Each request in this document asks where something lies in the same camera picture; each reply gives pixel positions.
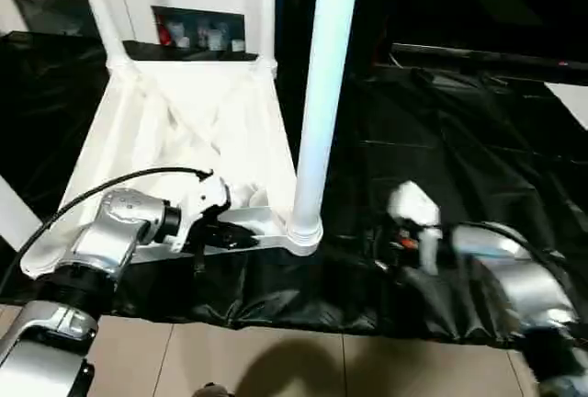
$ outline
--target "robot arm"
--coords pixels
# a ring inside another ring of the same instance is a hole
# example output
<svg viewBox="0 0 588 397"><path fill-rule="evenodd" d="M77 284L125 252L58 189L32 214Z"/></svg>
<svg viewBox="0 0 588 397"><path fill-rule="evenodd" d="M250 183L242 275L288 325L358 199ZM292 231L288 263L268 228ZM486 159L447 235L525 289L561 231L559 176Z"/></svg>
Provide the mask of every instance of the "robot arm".
<svg viewBox="0 0 588 397"><path fill-rule="evenodd" d="M229 208L222 180L201 197L201 219ZM98 320L139 244L177 235L181 211L132 189L108 192L96 219L46 275L0 341L0 389L6 396L86 396L94 368L85 360Z"/></svg>

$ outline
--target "white pole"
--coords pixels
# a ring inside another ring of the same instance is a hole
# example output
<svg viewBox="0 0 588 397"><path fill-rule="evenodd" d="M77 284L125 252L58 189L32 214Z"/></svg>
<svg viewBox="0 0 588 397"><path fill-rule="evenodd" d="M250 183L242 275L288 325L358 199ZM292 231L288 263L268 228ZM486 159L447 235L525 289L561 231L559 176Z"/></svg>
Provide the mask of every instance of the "white pole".
<svg viewBox="0 0 588 397"><path fill-rule="evenodd" d="M276 0L261 0L261 51L263 58L275 67Z"/></svg>
<svg viewBox="0 0 588 397"><path fill-rule="evenodd" d="M18 250L40 224L37 215L0 176L0 236Z"/></svg>
<svg viewBox="0 0 588 397"><path fill-rule="evenodd" d="M120 41L119 30L112 19L107 0L90 0L90 5L102 43L107 50L107 66L112 69L114 64L126 62L129 57Z"/></svg>
<svg viewBox="0 0 588 397"><path fill-rule="evenodd" d="M322 193L355 1L316 0L298 182L288 222L288 237L300 245L316 245L322 238Z"/></svg>

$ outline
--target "black plastic sheet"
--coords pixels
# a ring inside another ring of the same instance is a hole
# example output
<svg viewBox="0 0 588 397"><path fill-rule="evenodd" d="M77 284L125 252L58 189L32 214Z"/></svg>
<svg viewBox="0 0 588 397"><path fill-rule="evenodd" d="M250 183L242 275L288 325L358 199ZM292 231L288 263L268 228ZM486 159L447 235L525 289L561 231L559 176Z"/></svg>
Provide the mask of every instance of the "black plastic sheet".
<svg viewBox="0 0 588 397"><path fill-rule="evenodd" d="M47 61L42 46L31 45L28 57L16 57L27 67L15 68L12 80L25 94L27 86L41 87L28 71L34 71L31 64ZM142 58L162 55L153 46L132 48ZM79 52L63 51L62 59L51 63L58 77L75 64L79 81L88 82L86 116L107 80L106 70L98 66L103 60L99 51L90 43ZM53 87L48 79L36 105L42 107L44 96L67 88L77 97L62 93L60 100L75 107L81 98L74 88L81 85L56 81ZM277 89L295 155L304 86L303 68L280 68ZM10 104L3 99L4 107ZM19 123L18 131L27 132L27 120ZM196 275L190 260L132 266L113 313L158 322L507 346L509 335L500 330L497 311L485 300L469 260L443 267L438 277L411 267L387 274L374 263L391 251L377 240L386 225L388 196L410 179L440 206L443 221L502 222L536 247L557 250L573 267L569 290L583 318L588 315L588 195L582 184L588 177L587 140L584 129L541 83L390 68L369 79L348 77L324 194L325 237L319 251L308 258L282 249L209 256L206 269ZM30 153L33 161L40 156ZM62 184L72 169L58 163L74 163L76 156L74 150L62 150L51 166L61 172ZM3 157L4 167L11 169L13 179L26 175ZM6 251L0 255L9 258ZM9 293L5 301L22 302L31 297L31 287L15 283ZM585 333L582 326L579 332Z"/></svg>

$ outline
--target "beige floor tile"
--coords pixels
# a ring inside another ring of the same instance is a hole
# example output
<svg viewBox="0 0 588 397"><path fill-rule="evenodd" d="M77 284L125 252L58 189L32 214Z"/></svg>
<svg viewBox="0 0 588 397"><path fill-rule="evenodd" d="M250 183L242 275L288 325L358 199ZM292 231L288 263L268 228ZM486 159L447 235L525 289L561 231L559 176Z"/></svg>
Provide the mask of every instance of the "beige floor tile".
<svg viewBox="0 0 588 397"><path fill-rule="evenodd" d="M8 331L8 327L17 318L19 313L20 307L2 305L2 310L0 311L0 337Z"/></svg>
<svg viewBox="0 0 588 397"><path fill-rule="evenodd" d="M344 337L347 396L520 397L505 351Z"/></svg>
<svg viewBox="0 0 588 397"><path fill-rule="evenodd" d="M509 351L508 357L513 364L514 374L521 385L525 397L537 396L537 382L529 366L525 363L523 355L518 351Z"/></svg>
<svg viewBox="0 0 588 397"><path fill-rule="evenodd" d="M103 317L88 360L96 367L91 397L151 397L172 325Z"/></svg>
<svg viewBox="0 0 588 397"><path fill-rule="evenodd" d="M175 325L156 397L191 397L208 382L239 397L345 396L340 335Z"/></svg>

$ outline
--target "black cable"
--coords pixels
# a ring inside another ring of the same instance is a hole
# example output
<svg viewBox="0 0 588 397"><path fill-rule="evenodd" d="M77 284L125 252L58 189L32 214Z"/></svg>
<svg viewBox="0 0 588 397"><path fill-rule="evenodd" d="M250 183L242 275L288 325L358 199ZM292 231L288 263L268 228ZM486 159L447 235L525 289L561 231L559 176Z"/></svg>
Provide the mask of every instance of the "black cable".
<svg viewBox="0 0 588 397"><path fill-rule="evenodd" d="M94 196L96 193L100 193L103 190L113 187L117 184L124 183L125 181L129 181L130 179L138 178L140 176L147 176L153 174L164 174L164 173L180 173L180 174L192 174L198 177L200 181L206 179L212 174L207 174L206 172L202 172L201 170L192 169L190 167L155 167L153 169L145 169L140 170L137 172L132 172L130 174L126 174L124 176L119 176L113 178L106 183L101 184L100 186L96 186L91 188L90 190L84 192L81 195L78 195L70 202L65 204L59 210L57 210L48 220L41 224L41 226L30 235L27 241L23 244L22 247L17 251L15 258L12 260L8 269L6 270L4 277L2 278L2 282L0 282L0 297L2 297L2 293L5 290L6 285L8 284L8 280L10 280L10 275L15 270L17 265L20 263L24 255L30 249L30 247L46 232L49 228L59 220L65 213L69 210L77 206L78 204L84 202L88 198Z"/></svg>

